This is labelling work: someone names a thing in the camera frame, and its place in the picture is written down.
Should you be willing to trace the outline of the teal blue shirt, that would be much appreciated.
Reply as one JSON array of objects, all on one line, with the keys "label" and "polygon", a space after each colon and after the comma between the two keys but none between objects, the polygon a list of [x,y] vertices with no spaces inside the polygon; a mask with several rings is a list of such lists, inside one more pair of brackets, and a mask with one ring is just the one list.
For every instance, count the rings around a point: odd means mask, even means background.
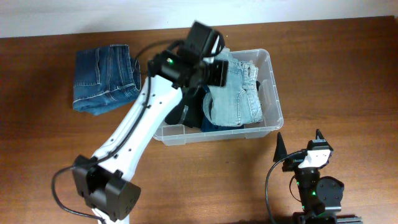
[{"label": "teal blue shirt", "polygon": [[[202,102],[202,110],[203,112],[204,110],[204,106],[205,103],[207,101],[206,96],[210,94],[210,89],[208,88],[208,86],[204,86],[203,87],[203,91],[205,92],[204,97],[203,97],[203,102]],[[202,119],[202,124],[201,124],[201,128],[200,130],[203,133],[207,133],[207,132],[215,132],[215,131],[230,131],[230,130],[236,130],[236,129],[243,129],[244,125],[241,126],[218,126],[213,124],[207,117],[205,112],[203,113],[203,119]]]}]

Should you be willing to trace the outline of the light blue jeans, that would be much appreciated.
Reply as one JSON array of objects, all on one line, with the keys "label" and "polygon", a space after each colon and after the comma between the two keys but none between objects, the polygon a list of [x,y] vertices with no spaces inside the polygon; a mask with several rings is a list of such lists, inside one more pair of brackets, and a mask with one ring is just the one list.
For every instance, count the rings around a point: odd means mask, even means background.
[{"label": "light blue jeans", "polygon": [[229,49],[222,50],[215,60],[228,62],[226,84],[208,87],[202,104],[205,117],[214,125],[226,127],[262,121],[257,90],[258,68],[252,61],[234,58]]}]

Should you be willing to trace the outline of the dark navy garment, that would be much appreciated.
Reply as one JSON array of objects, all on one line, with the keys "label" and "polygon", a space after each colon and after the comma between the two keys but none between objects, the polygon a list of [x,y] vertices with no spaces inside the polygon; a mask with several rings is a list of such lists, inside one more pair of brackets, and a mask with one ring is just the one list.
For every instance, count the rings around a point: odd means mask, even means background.
[{"label": "dark navy garment", "polygon": [[257,92],[259,91],[259,87],[261,86],[261,83],[258,81],[258,80],[256,80],[256,89],[257,89]]}]

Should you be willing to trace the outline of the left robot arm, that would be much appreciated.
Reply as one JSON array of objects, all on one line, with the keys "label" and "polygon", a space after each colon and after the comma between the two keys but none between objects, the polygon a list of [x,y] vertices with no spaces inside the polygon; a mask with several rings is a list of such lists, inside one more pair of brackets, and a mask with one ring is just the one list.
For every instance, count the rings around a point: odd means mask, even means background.
[{"label": "left robot arm", "polygon": [[225,46],[223,35],[194,22],[187,37],[176,40],[148,62],[139,97],[108,142],[87,158],[79,155],[71,171],[78,192],[98,223],[128,223],[141,194],[132,184],[139,159],[167,115],[188,90],[224,86],[226,62],[209,58]]}]

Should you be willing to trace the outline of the dark blue jeans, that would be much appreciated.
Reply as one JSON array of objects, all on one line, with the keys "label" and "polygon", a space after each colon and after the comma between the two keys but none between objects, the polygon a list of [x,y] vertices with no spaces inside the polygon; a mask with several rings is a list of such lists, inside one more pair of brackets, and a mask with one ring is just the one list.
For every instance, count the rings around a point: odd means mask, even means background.
[{"label": "dark blue jeans", "polygon": [[139,62],[129,46],[113,44],[76,53],[73,109],[95,116],[137,99],[141,91]]}]

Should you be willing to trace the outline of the clear plastic storage bin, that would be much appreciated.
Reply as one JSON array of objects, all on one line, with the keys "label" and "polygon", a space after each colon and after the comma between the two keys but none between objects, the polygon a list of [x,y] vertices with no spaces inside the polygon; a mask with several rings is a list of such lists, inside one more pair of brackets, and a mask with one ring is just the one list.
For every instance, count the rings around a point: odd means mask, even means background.
[{"label": "clear plastic storage bin", "polygon": [[263,138],[272,131],[280,129],[284,118],[274,79],[271,57],[264,49],[241,50],[231,52],[233,58],[240,61],[252,61],[259,69],[257,80],[260,82],[258,95],[262,107],[263,121],[247,124],[243,129],[201,132],[198,128],[189,128],[182,124],[168,125],[161,123],[153,135],[155,140],[166,146],[184,145],[192,142],[218,141],[234,138]]}]

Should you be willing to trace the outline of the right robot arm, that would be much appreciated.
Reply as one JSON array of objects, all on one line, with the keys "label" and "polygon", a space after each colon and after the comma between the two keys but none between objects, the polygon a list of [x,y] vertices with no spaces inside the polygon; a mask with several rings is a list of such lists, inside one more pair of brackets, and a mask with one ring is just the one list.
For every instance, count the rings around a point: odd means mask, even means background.
[{"label": "right robot arm", "polygon": [[333,153],[333,148],[319,129],[315,139],[305,149],[287,153],[281,133],[277,134],[277,145],[273,161],[282,164],[283,172],[293,172],[302,212],[292,215],[294,223],[336,223],[336,214],[341,211],[344,183],[330,176],[320,176]]}]

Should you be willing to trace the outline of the black garment with tape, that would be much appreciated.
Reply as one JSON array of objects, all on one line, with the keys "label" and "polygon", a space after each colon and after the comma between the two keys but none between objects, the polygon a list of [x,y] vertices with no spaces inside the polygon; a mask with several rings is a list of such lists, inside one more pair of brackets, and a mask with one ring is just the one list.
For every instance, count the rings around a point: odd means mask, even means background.
[{"label": "black garment with tape", "polygon": [[206,91],[203,88],[189,90],[181,102],[166,116],[168,125],[183,124],[189,128],[200,128],[204,117],[202,103]]}]

